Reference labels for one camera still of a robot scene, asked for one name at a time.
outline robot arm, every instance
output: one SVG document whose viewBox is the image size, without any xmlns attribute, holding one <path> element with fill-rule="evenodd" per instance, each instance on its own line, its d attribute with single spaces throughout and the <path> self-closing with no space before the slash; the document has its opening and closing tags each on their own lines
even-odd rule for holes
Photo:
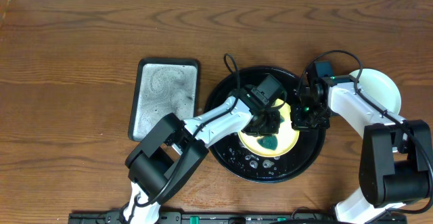
<svg viewBox="0 0 433 224">
<path fill-rule="evenodd" d="M 278 132 L 279 111 L 269 110 L 285 93 L 277 79 L 268 75 L 259 86 L 247 85 L 234 92 L 238 99 L 229 96 L 219 107 L 195 118 L 180 121 L 174 114 L 165 116 L 132 151 L 125 164 L 133 191 L 122 211 L 123 223 L 155 223 L 160 205 L 183 187 L 218 140 L 241 130 L 249 135 Z M 160 147 L 163 143 L 172 146 L 183 160 L 174 162 L 168 157 Z M 149 205 L 140 207 L 147 201 Z"/>
<path fill-rule="evenodd" d="M 328 128 L 328 118 L 340 115 L 363 138 L 360 188 L 336 205 L 337 220 L 367 223 L 389 208 L 400 208 L 427 198 L 432 183 L 426 161 L 402 129 L 382 113 L 404 123 L 420 139 L 431 158 L 433 150 L 428 125 L 421 120 L 406 121 L 363 92 L 373 105 L 367 103 L 355 92 L 354 78 L 334 76 L 329 62 L 315 62 L 308 75 L 310 87 L 301 94 L 300 103 L 292 105 L 292 127 L 301 131 Z M 407 154 L 407 160 L 394 162 L 393 153 L 397 152 Z"/>
</svg>

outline wood grain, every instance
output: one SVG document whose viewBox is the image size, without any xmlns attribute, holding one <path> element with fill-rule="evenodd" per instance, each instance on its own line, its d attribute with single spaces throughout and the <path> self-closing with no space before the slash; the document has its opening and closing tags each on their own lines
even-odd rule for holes
<svg viewBox="0 0 433 224">
<path fill-rule="evenodd" d="M 403 116 L 433 125 L 432 47 L 433 0 L 12 0 L 0 30 L 0 220 L 66 223 L 72 211 L 129 199 L 124 160 L 136 146 L 127 129 L 141 58 L 198 59 L 201 109 L 227 76 L 225 52 L 240 68 L 300 74 L 321 52 L 346 49 L 397 83 Z M 337 73 L 357 69 L 329 58 Z M 326 209 L 358 187 L 360 152 L 359 136 L 333 118 L 301 176 L 250 183 L 209 155 L 165 206 Z M 409 220 L 433 222 L 433 212 Z"/>
</svg>

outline yellow plate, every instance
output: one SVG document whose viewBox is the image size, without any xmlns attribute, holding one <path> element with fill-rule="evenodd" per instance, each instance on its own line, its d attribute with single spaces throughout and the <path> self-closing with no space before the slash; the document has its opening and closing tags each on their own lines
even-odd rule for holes
<svg viewBox="0 0 433 224">
<path fill-rule="evenodd" d="M 281 99 L 277 99 L 274 106 L 279 106 L 283 103 Z M 264 157 L 276 157 L 281 156 L 295 146 L 295 143 L 299 138 L 299 131 L 292 129 L 292 121 L 290 120 L 290 106 L 285 104 L 281 109 L 279 109 L 280 116 L 283 118 L 283 122 L 279 125 L 278 134 L 275 134 L 277 138 L 277 148 L 275 150 L 270 150 L 262 147 L 258 140 L 262 137 L 254 137 L 246 135 L 239 131 L 237 134 L 241 142 L 249 149 L 252 153 Z"/>
</svg>

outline green sponge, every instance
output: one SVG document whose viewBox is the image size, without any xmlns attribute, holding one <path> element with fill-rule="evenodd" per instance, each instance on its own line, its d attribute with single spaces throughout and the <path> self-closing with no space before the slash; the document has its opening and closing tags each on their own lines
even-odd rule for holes
<svg viewBox="0 0 433 224">
<path fill-rule="evenodd" d="M 261 139 L 257 139 L 257 143 L 261 145 L 263 148 L 275 150 L 277 149 L 278 140 L 275 135 L 265 136 Z"/>
</svg>

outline black bowl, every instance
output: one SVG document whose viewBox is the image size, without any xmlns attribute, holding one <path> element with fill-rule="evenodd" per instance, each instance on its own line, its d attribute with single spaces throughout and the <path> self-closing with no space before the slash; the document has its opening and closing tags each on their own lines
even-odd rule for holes
<svg viewBox="0 0 433 224">
<path fill-rule="evenodd" d="M 299 77 L 282 68 L 260 66 L 243 69 L 240 71 L 241 86 L 258 85 L 268 74 L 272 74 L 286 88 L 286 102 L 294 103 L 294 90 Z M 204 111 L 220 106 L 235 87 L 236 79 L 233 75 L 221 81 L 210 94 Z M 222 138 L 210 151 L 227 170 L 238 177 L 258 183 L 278 183 L 298 176 L 315 161 L 325 141 L 325 132 L 325 129 L 300 132 L 296 145 L 288 153 L 276 158 L 252 153 L 244 147 L 236 134 Z M 254 165 L 252 160 L 258 163 L 256 168 L 251 166 Z"/>
</svg>

